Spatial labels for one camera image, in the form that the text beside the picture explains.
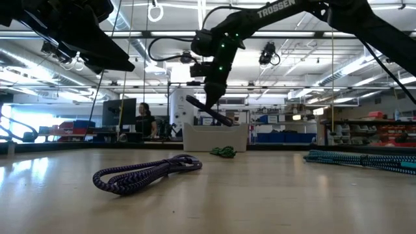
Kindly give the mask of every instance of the black cable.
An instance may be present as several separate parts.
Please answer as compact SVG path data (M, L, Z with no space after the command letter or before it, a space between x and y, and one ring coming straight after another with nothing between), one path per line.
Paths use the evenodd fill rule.
M374 57L374 59L377 61L378 65L380 65L383 70L389 74L389 76L396 81L396 83L399 85L399 87L401 87L401 89L403 90L403 92L410 98L411 102L413 102L413 104L416 105L416 99L412 96L412 94L410 94L409 90L395 77L395 75L393 75L393 73L391 73L391 71L389 71L388 68L386 68L384 66L384 64L380 61L380 59L376 56L376 54L374 53L374 51L371 49L371 47L368 45L368 43L364 42L362 39L359 38L359 41L369 50L370 54Z
M271 65L273 65L273 66L277 66L277 65L279 65L279 64L280 64L280 56L279 56L276 52L274 53L274 55L275 55L275 56L277 56L277 57L279 58L279 62L278 62L278 63L276 63L276 64L274 64L272 61L270 61L270 64L271 64Z
M191 155L177 155L171 159L163 159L157 162L100 170L94 174L92 182L97 188L105 192L128 195L143 189L146 185L168 174L174 172L190 172L201 168L202 162L197 158ZM105 175L138 169L143 170L116 175L110 178L107 183L101 180L101 177Z
M114 31L116 30L116 25L117 25L117 21L118 21L118 16L120 15L120 9L122 7L122 1L120 1L120 3L118 4L118 10L117 10L117 15L116 15L116 21L114 21L114 25L112 27L112 32L111 32L111 36L114 35ZM96 96L94 98L94 102L92 103L92 107L91 107L91 113L90 113L90 117L88 119L88 123L86 124L86 131L84 134L84 138L83 141L85 141L86 138L86 134L88 133L88 128L90 127L90 122L92 119L92 113L94 111L94 107L96 106L96 101L97 101L97 95L98 95L98 91L99 91L99 87L101 86L101 82L103 80L103 75L104 75L104 70L101 72L101 77L99 78L99 83L98 83L98 87L97 87L97 92L96 92Z
M236 6L219 6L219 7L216 7L214 9L212 9L210 12L208 12L208 14L203 19L203 21L202 21L202 29L205 27L205 22L207 21L208 17L212 13L214 13L216 10L221 10L221 9L229 9L229 10L251 10L250 8L241 8L241 7L236 7Z
M91 122L91 119L92 119L92 112L94 111L94 107L96 106L98 90L99 90L99 87L101 86L101 82L103 80L103 75L104 75L104 70L101 72L101 77L99 78L99 83L98 83L98 87L97 87L96 96L94 97L94 101L92 102L91 113L90 113L90 117L88 119L88 123L86 124L86 130L85 130L83 141L85 141L86 135L88 133L88 128L90 128L90 122Z
M163 61L167 61L167 60L172 60L172 59L176 59L176 58L179 59L179 58L184 58L185 57L185 58L192 59L193 61L195 61L195 63L198 63L196 58L194 58L190 55L189 56L187 56L187 55L175 55L175 56L171 56L171 57L164 58L164 59L163 58L153 58L153 56L150 53L151 47L153 46L153 44L155 42L157 42L158 40L161 40L161 39L172 39L172 40L177 40L177 41L180 41L180 42L192 42L192 40L190 40L190 39L182 39L182 38L178 38L178 37L175 37L175 36L160 36L160 37L154 39L152 42L150 42L148 51L149 51L149 58L151 60L156 61L156 62L163 62Z

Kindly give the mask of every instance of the person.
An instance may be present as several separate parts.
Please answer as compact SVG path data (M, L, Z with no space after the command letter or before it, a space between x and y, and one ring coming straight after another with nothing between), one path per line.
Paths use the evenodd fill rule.
M136 132L142 133L143 137L154 138L157 134L156 119L151 115L149 105L141 103L138 107L140 116L136 117Z

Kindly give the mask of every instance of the ceiling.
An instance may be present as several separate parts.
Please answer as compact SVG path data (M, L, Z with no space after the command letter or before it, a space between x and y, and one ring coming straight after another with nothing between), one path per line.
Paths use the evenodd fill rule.
M118 0L111 0L117 6ZM127 22L131 22L131 30L134 31L195 31L200 28L201 19L205 16L210 9L228 5L232 3L237 7L260 7L267 1L264 0L159 0L158 6L163 7L163 15L159 21L152 22L148 19L148 6L147 1L122 1L121 13L123 14ZM406 8L398 10L401 1L395 0L372 0L370 4L374 10L374 13L389 22L401 31L414 31L416 29L416 0L406 0ZM160 9L152 9L151 16L156 18L160 12ZM219 10L213 13L207 20L205 28L211 28L223 21L228 14L233 10ZM104 31L112 31L113 25L109 20L105 20L100 24L100 27ZM27 31L28 28L13 22L10 28L0 26L1 31ZM326 31L330 32L331 27L327 23L324 23L310 13L300 13L279 22L266 26L262 31ZM20 47L22 50L28 51L38 57L48 60L50 63L55 64L58 68L59 64L51 57L46 57L45 54L40 52L43 41L41 39L14 39L4 41L14 44ZM142 38L140 41L146 45L153 39ZM149 94L165 94L166 84L168 81L168 75L157 75L155 73L146 73L144 68L146 67L144 59L139 53L129 46L129 42L126 39L114 39L114 41L129 55L131 56L131 62L136 66L133 72L121 72L121 71L107 71L103 76L103 85L110 85L112 81L116 81L119 85L123 85L126 78L126 85L151 85L152 88L140 88L132 89L127 88L126 94L134 96L134 94L149 93ZM274 42L278 49L278 54L281 57L281 62L278 66L268 66L266 69L260 67L258 60L261 50L264 48L267 42ZM297 39L284 39L284 38L249 38L244 41L246 46L245 50L239 50L233 63L232 71L228 78L229 86L246 86L248 82L254 82L256 86L311 86L317 81L322 80L325 74L331 73L332 68L337 71L339 68L345 67L356 59L364 56L363 45L357 39L335 39L330 38L297 38ZM172 55L179 55L184 50L190 50L190 43L178 42L174 40L161 40L157 42L152 50L151 54L155 57L169 57ZM172 66L176 66L178 61L167 62L165 66L170 69ZM99 79L97 75L90 71L88 68L83 68L82 64L73 66L65 66L66 69L70 69L69 76L82 77L93 84L98 84ZM394 72L400 71L400 67L396 64L387 64L387 67ZM350 70L348 74L345 74L341 78L334 82L335 86L354 86L360 81L366 80L371 77L375 77L379 74L383 74L382 69L375 63L370 61L368 66ZM386 75L381 75L378 79L374 79L371 82L365 83L365 86L388 86L388 82L391 82L386 78ZM13 83L9 80L3 80L3 84ZM19 81L18 85L33 85L33 81ZM115 94L121 94L122 87L113 88L111 92ZM256 88L252 91L247 89L233 89L227 92L229 93L256 93L262 94L267 90L267 94L288 94L291 90L299 91L303 89L267 89ZM360 90L362 94L369 93L370 90ZM312 90L312 92L304 92L301 96L304 100L322 98L325 101L325 97L328 96L328 90ZM337 92L337 96L349 96L349 90L341 90Z

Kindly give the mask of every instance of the white bin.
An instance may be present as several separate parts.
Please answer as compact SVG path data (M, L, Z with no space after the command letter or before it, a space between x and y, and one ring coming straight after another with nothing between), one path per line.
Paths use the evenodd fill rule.
M185 151L209 152L215 147L233 146L237 152L245 152L248 124L239 126L192 126L184 123L183 149Z

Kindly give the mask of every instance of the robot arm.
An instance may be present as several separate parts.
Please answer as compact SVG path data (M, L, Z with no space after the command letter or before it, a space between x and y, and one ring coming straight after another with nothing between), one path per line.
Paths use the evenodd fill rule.
M85 65L96 73L103 69L133 71L129 55L118 47L98 23L114 10L109 0L0 0L0 25L16 20L41 36L60 62L70 62L80 52Z
M367 0L277 0L254 10L230 14L211 30L196 31L191 49L212 62L195 64L191 76L205 76L207 102L210 109L226 92L226 81L238 48L245 49L243 40L260 28L293 16L309 12L344 33L354 34L416 75L416 41L376 16Z

